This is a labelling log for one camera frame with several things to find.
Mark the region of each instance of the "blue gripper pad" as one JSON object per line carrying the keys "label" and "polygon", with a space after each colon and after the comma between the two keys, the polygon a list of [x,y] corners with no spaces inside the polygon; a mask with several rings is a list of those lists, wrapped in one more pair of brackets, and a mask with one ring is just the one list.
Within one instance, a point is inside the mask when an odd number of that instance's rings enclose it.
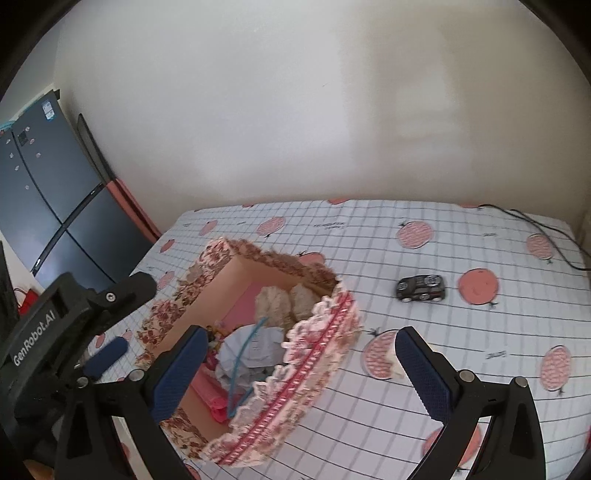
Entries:
{"label": "blue gripper pad", "polygon": [[107,369],[127,353],[129,344],[123,337],[115,337],[91,356],[82,367],[85,376],[98,380]]}
{"label": "blue gripper pad", "polygon": [[[173,415],[191,380],[205,360],[206,354],[206,330],[200,327],[191,328],[185,332],[172,350],[162,353],[148,370],[148,376],[150,374],[160,376],[151,392],[150,412],[156,422],[169,419]],[[166,364],[165,370],[154,371],[153,368],[157,367],[160,359]]]}
{"label": "blue gripper pad", "polygon": [[452,415],[453,405],[452,393],[444,379],[405,329],[396,334],[394,341],[396,356],[429,416],[433,420],[447,424]]}

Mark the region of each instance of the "toy car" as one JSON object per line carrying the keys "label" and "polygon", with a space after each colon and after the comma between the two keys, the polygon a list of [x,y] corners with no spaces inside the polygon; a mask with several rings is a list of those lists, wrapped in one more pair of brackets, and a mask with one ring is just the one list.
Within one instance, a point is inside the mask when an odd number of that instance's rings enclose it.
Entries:
{"label": "toy car", "polygon": [[445,282],[441,275],[403,278],[396,285],[396,298],[401,301],[442,301],[445,298]]}

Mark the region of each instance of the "refrigerator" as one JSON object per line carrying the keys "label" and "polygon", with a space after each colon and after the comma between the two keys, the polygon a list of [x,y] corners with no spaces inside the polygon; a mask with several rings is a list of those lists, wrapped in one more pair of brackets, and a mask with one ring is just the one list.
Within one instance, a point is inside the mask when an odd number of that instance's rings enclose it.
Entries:
{"label": "refrigerator", "polygon": [[0,137],[0,231],[42,286],[69,271],[104,290],[152,246],[100,173],[53,90]]}

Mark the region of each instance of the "blue wire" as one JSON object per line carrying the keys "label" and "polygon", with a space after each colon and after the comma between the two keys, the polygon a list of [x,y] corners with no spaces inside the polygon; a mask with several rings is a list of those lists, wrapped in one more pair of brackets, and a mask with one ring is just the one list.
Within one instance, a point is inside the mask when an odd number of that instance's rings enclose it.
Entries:
{"label": "blue wire", "polygon": [[244,354],[244,350],[246,350],[246,346],[251,342],[252,338],[255,336],[257,331],[268,319],[268,317],[263,317],[261,320],[258,321],[256,326],[252,329],[251,334],[246,339],[246,342],[244,342],[240,347],[240,351],[238,352],[238,356],[236,357],[236,363],[234,363],[234,369],[232,371],[232,378],[230,379],[230,389],[228,389],[228,407],[226,411],[229,419],[234,418],[234,415],[236,415],[236,410],[238,409],[238,407],[242,405],[254,391],[254,389],[250,387],[248,391],[238,401],[238,403],[234,405],[234,383],[236,381],[236,373],[238,373],[238,363],[240,362],[240,359]]}

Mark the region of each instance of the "bed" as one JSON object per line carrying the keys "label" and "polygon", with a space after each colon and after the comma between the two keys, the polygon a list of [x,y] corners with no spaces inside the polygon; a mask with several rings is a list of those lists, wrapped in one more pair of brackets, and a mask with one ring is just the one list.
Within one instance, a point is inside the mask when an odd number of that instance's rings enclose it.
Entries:
{"label": "bed", "polygon": [[[562,221],[533,218],[570,234]],[[586,273],[568,266],[538,233],[495,209],[444,203],[332,199],[186,212],[137,267],[158,281],[155,299],[93,342],[91,350],[122,335],[129,352],[105,379],[134,369],[144,351],[135,332],[152,307],[172,298],[177,281],[191,274],[212,239],[245,238],[263,249],[312,254],[325,259],[354,292],[363,312],[359,341],[272,461],[220,468],[179,450],[196,476],[406,478],[441,424],[428,417],[408,380],[382,380],[368,362],[368,349],[388,332],[412,325],[457,369],[471,369],[486,381],[527,378],[541,422],[547,478],[562,479],[584,452],[591,424],[591,296]],[[555,232],[551,237],[568,260],[583,266],[573,243]],[[445,279],[444,301],[394,298],[397,280],[430,273]],[[486,424],[481,419],[479,434]],[[458,478],[467,475],[479,441],[475,434]]]}

